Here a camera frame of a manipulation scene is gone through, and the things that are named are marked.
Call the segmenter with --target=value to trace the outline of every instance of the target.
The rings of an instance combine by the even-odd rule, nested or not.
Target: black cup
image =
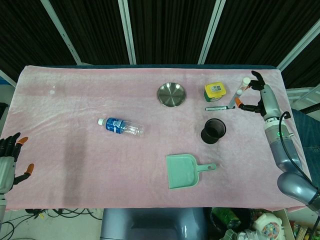
[[[211,118],[206,121],[204,129],[201,131],[201,138],[207,144],[215,144],[227,131],[223,121]]]

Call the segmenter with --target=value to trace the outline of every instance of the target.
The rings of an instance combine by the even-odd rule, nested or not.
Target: robotic hand
[[[249,87],[260,91],[261,100],[255,105],[245,105],[235,99],[238,108],[260,113],[263,117],[264,132],[269,142],[275,164],[282,173],[277,185],[282,193],[300,201],[320,216],[320,192],[302,171],[302,164],[294,143],[283,119],[290,118],[289,112],[281,115],[276,96],[269,85],[265,84],[260,73],[252,71],[257,80],[251,80]]]
[[[13,188],[13,185],[17,185],[30,177],[34,170],[34,164],[32,163],[23,175],[15,176],[20,149],[28,140],[28,137],[23,137],[17,141],[19,136],[20,132],[6,139],[0,139],[0,230],[7,205],[5,194]]]

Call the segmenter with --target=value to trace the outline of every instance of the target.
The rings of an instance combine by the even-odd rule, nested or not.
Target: plastic water bottle
[[[100,118],[98,120],[100,126],[104,126],[107,130],[114,132],[116,134],[133,134],[136,136],[142,136],[144,134],[144,126],[133,123],[130,121],[124,121],[121,119],[109,117]]]

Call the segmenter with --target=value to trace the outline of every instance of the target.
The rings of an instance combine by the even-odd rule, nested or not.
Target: stainless steel plate
[[[157,92],[159,101],[167,107],[177,107],[186,99],[185,89],[178,83],[167,82]]]

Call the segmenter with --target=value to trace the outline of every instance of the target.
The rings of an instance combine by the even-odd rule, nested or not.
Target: table
[[[227,105],[251,69],[119,68],[65,69],[27,66],[20,75],[2,136],[30,139],[16,174],[35,163],[32,176],[7,194],[8,208],[243,207],[282,209],[302,204],[277,187],[274,163],[259,114],[240,109],[205,112]],[[273,89],[280,109],[290,106],[277,69],[258,70]],[[204,100],[204,85],[222,81],[227,95]],[[161,105],[163,83],[181,84],[185,102]],[[257,91],[241,97],[256,104]],[[98,118],[116,117],[145,126],[142,138],[105,131]],[[214,145],[200,132],[210,118],[226,124]],[[287,121],[309,174],[294,120]],[[197,186],[170,190],[166,155],[190,153],[198,164],[216,163]]]

